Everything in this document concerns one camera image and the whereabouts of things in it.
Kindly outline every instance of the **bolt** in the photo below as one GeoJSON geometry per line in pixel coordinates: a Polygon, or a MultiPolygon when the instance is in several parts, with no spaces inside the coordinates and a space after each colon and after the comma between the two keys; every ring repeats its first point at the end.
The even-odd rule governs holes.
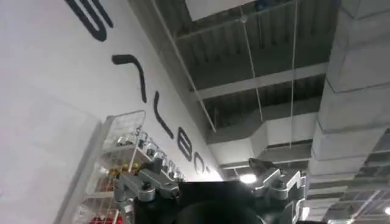
{"type": "Polygon", "coordinates": [[[274,180],[274,182],[272,182],[272,187],[281,189],[286,187],[286,184],[282,180],[274,180]]]}
{"type": "Polygon", "coordinates": [[[179,197],[179,195],[180,195],[180,191],[178,189],[174,189],[172,191],[173,198],[177,198],[177,197],[179,197]]]}
{"type": "Polygon", "coordinates": [[[152,185],[151,185],[150,182],[145,182],[145,183],[142,184],[142,187],[141,187],[141,188],[142,188],[142,190],[145,191],[145,190],[148,190],[149,188],[151,188],[151,186],[152,186],[152,185]]]}
{"type": "Polygon", "coordinates": [[[240,20],[242,23],[246,23],[246,21],[248,20],[248,16],[243,15],[239,20],[240,20]]]}

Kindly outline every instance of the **wire rack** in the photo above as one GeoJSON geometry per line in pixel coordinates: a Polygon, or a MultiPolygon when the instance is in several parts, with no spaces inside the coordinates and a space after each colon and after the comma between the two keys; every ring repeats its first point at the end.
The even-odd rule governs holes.
{"type": "Polygon", "coordinates": [[[107,118],[109,131],[74,215],[74,224],[122,223],[113,199],[115,176],[132,171],[145,116],[145,111],[135,111],[107,118]]]}
{"type": "Polygon", "coordinates": [[[107,118],[104,124],[107,134],[100,141],[101,152],[97,154],[83,199],[74,214],[73,224],[124,223],[113,199],[116,176],[121,173],[134,174],[142,163],[161,158],[161,176],[167,181],[184,181],[180,169],[143,131],[145,116],[144,111],[135,111],[107,118]]]}

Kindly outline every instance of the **hanging wire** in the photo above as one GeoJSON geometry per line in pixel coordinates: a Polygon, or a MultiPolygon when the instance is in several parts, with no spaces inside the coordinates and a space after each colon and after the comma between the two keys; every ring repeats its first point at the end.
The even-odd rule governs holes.
{"type": "Polygon", "coordinates": [[[156,1],[152,0],[152,4],[153,4],[153,7],[154,7],[154,10],[157,13],[158,19],[162,23],[164,31],[167,34],[168,38],[169,38],[169,42],[172,44],[174,52],[175,52],[177,58],[179,59],[180,64],[182,65],[182,68],[184,70],[184,74],[187,76],[187,79],[190,82],[191,87],[194,90],[196,98],[198,99],[198,101],[200,103],[200,106],[202,107],[203,112],[206,115],[206,118],[207,118],[207,120],[208,120],[208,122],[209,122],[209,124],[211,126],[211,129],[213,129],[213,131],[216,132],[217,130],[215,129],[214,123],[213,123],[213,121],[212,121],[212,119],[211,119],[211,117],[210,117],[210,115],[209,115],[209,113],[208,113],[208,111],[206,109],[206,106],[205,106],[205,104],[203,102],[203,99],[201,98],[201,96],[199,94],[199,91],[196,88],[196,85],[195,85],[195,83],[194,83],[194,81],[193,81],[193,79],[192,79],[192,77],[190,75],[190,72],[189,72],[189,70],[188,70],[188,68],[187,68],[187,66],[186,66],[186,64],[184,62],[184,59],[183,59],[183,57],[182,57],[182,55],[181,55],[181,53],[180,53],[180,51],[179,51],[179,49],[178,49],[178,47],[176,45],[176,42],[174,41],[173,36],[172,36],[171,32],[168,29],[168,25],[165,23],[164,17],[162,15],[160,9],[158,8],[156,1]]]}
{"type": "MultiPolygon", "coordinates": [[[[245,23],[247,22],[247,16],[244,15],[242,6],[239,9],[241,11],[241,23],[243,24],[243,27],[244,27],[245,41],[246,41],[246,47],[248,48],[250,68],[252,70],[253,81],[258,82],[256,80],[255,66],[253,64],[253,59],[252,59],[252,51],[251,51],[250,46],[249,46],[248,33],[246,30],[246,26],[245,26],[245,23]]],[[[255,88],[255,91],[256,91],[256,96],[257,96],[258,110],[260,112],[260,119],[261,119],[261,123],[263,123],[263,113],[261,112],[261,102],[260,102],[260,96],[258,94],[258,88],[255,88]]]]}
{"type": "Polygon", "coordinates": [[[294,112],[294,82],[296,79],[296,69],[295,69],[295,57],[296,57],[296,46],[297,46],[297,23],[298,23],[298,3],[299,0],[295,2],[295,12],[294,12],[294,40],[292,42],[292,62],[291,62],[291,67],[292,67],[292,76],[293,78],[291,79],[291,117],[290,117],[290,144],[289,144],[289,149],[291,150],[291,146],[293,143],[293,112],[294,112]]]}

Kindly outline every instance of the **ceiling light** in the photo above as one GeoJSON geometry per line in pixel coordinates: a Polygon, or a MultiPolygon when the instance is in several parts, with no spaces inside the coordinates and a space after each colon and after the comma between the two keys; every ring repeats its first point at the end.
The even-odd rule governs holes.
{"type": "Polygon", "coordinates": [[[385,213],[386,213],[387,215],[390,215],[390,207],[385,208],[385,213]]]}
{"type": "Polygon", "coordinates": [[[251,184],[256,182],[256,176],[254,174],[245,174],[239,176],[239,180],[246,184],[251,184]]]}
{"type": "Polygon", "coordinates": [[[310,208],[309,207],[303,207],[302,209],[302,215],[301,215],[301,220],[305,221],[307,217],[309,216],[310,208]]]}
{"type": "Polygon", "coordinates": [[[328,220],[328,224],[352,224],[354,219],[328,220]]]}

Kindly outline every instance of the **metal ceiling beam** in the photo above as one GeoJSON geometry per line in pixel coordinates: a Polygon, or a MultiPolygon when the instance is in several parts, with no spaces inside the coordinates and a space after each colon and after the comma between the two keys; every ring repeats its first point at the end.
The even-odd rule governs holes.
{"type": "Polygon", "coordinates": [[[380,191],[375,191],[367,200],[364,202],[363,205],[360,206],[360,208],[355,212],[352,216],[351,219],[355,220],[363,211],[366,207],[369,206],[370,202],[374,200],[374,198],[380,193],[380,191]]]}
{"type": "MultiPolygon", "coordinates": [[[[258,15],[261,15],[261,14],[264,14],[264,13],[268,13],[271,10],[277,10],[277,9],[280,9],[280,8],[287,7],[288,5],[291,5],[293,3],[295,3],[295,1],[289,1],[289,2],[277,5],[277,6],[272,7],[272,8],[268,8],[268,9],[261,10],[261,11],[258,11],[258,12],[254,12],[254,13],[245,14],[245,16],[247,16],[248,18],[251,18],[251,17],[258,16],[258,15]]],[[[205,32],[212,31],[214,29],[218,29],[218,28],[221,28],[221,27],[224,27],[224,26],[228,26],[231,23],[238,22],[240,19],[241,19],[241,17],[236,17],[236,18],[233,18],[233,19],[229,19],[229,20],[227,20],[227,21],[225,21],[223,23],[216,24],[214,26],[203,27],[201,29],[198,29],[198,30],[195,30],[195,31],[192,31],[192,32],[189,32],[189,33],[185,33],[185,34],[182,34],[182,35],[179,35],[179,36],[177,36],[175,38],[175,40],[179,41],[179,40],[187,39],[187,38],[190,38],[190,37],[193,37],[193,36],[205,33],[205,32]]]]}
{"type": "Polygon", "coordinates": [[[345,192],[347,186],[338,186],[338,187],[327,187],[327,188],[319,188],[319,189],[309,189],[307,194],[313,195],[313,194],[331,194],[331,193],[338,193],[338,192],[345,192]]]}
{"type": "MultiPolygon", "coordinates": [[[[307,77],[316,76],[319,74],[325,74],[327,71],[328,63],[321,63],[317,65],[307,66],[303,68],[295,69],[296,80],[304,79],[307,77]]],[[[249,89],[261,88],[264,86],[275,85],[278,83],[291,81],[291,76],[294,70],[288,70],[269,75],[264,75],[254,79],[247,79],[239,82],[233,82],[225,85],[215,86],[206,89],[198,90],[201,99],[212,98],[216,96],[237,93],[249,89]]],[[[198,100],[197,95],[194,93],[193,98],[198,100]]]]}
{"type": "MultiPolygon", "coordinates": [[[[292,145],[289,150],[289,145],[280,146],[277,148],[267,149],[261,153],[258,159],[272,161],[274,164],[293,163],[301,161],[309,161],[311,158],[311,143],[305,142],[302,144],[292,145]]],[[[248,167],[248,161],[236,163],[221,164],[221,169],[238,169],[248,167]]]]}
{"type": "Polygon", "coordinates": [[[388,183],[367,183],[360,186],[349,187],[346,192],[361,192],[361,191],[388,191],[390,185],[388,183]]]}
{"type": "Polygon", "coordinates": [[[385,217],[385,216],[381,216],[381,217],[366,217],[365,215],[362,216],[362,217],[358,217],[355,219],[355,223],[356,222],[369,222],[369,221],[384,221],[384,222],[380,222],[381,224],[382,223],[385,223],[385,221],[389,220],[389,216],[385,217]]]}
{"type": "Polygon", "coordinates": [[[310,208],[329,208],[335,204],[339,198],[310,199],[303,201],[303,205],[310,208]]]}
{"type": "MultiPolygon", "coordinates": [[[[376,202],[390,202],[388,200],[375,200],[376,202]]],[[[348,200],[348,201],[337,201],[337,204],[352,204],[352,203],[364,203],[366,200],[348,200]]]]}
{"type": "Polygon", "coordinates": [[[390,166],[390,161],[376,161],[376,162],[367,162],[363,167],[384,167],[390,166]]]}

